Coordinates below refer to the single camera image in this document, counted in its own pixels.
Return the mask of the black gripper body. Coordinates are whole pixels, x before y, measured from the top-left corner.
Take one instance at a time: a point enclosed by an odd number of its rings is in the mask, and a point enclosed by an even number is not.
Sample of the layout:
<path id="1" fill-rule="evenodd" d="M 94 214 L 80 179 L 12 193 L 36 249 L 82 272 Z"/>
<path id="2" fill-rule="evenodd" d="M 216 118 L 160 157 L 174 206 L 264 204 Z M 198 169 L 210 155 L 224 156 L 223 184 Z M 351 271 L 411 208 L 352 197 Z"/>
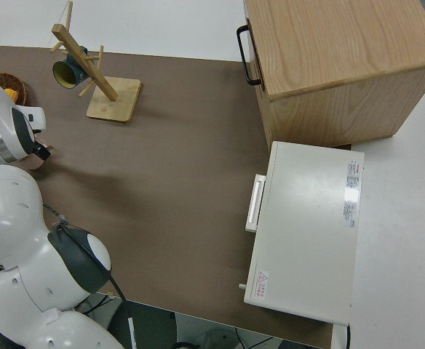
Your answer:
<path id="1" fill-rule="evenodd" d="M 50 150 L 39 142 L 34 143 L 33 154 L 39 157 L 41 160 L 47 160 L 51 156 Z"/>

